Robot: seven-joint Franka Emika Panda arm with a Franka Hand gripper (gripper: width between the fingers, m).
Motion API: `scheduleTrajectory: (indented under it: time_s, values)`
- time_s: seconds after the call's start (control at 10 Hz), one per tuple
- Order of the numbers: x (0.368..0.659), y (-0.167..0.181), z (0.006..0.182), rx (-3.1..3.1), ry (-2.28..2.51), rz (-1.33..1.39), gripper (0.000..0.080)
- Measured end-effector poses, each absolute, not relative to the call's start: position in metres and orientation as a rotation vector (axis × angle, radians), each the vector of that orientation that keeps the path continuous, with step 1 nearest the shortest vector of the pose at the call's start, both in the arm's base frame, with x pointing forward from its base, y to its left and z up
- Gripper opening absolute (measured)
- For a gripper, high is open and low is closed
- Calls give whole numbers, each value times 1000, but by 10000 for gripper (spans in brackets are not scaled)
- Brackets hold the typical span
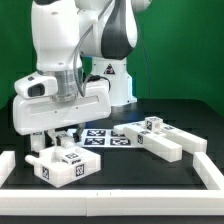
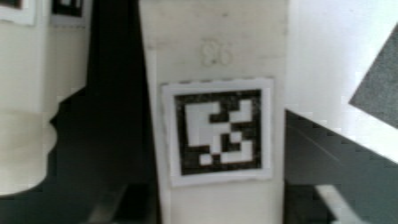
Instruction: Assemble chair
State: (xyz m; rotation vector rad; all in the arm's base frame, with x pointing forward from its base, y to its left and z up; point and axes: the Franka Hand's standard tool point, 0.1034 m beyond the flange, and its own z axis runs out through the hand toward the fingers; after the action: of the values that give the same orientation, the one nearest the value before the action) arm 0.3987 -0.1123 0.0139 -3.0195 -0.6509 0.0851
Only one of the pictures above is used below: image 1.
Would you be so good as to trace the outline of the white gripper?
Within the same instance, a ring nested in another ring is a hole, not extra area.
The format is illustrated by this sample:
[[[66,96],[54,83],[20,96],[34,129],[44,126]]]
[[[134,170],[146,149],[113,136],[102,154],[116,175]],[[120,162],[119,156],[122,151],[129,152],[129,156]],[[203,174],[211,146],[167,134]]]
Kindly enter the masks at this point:
[[[70,102],[53,102],[51,97],[25,100],[17,95],[13,101],[13,124],[20,135],[46,131],[54,146],[60,146],[54,129],[79,124],[73,133],[74,142],[82,140],[84,122],[106,118],[111,113],[107,81],[89,82],[84,97]]]

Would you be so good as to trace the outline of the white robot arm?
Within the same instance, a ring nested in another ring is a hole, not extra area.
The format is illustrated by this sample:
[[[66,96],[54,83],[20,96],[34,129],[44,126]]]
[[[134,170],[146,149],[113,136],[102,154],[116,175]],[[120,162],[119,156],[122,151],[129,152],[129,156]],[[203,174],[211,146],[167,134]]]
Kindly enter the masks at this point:
[[[36,71],[15,82],[16,131],[45,148],[57,128],[106,118],[136,100],[126,58],[137,44],[135,14],[152,0],[33,0]]]

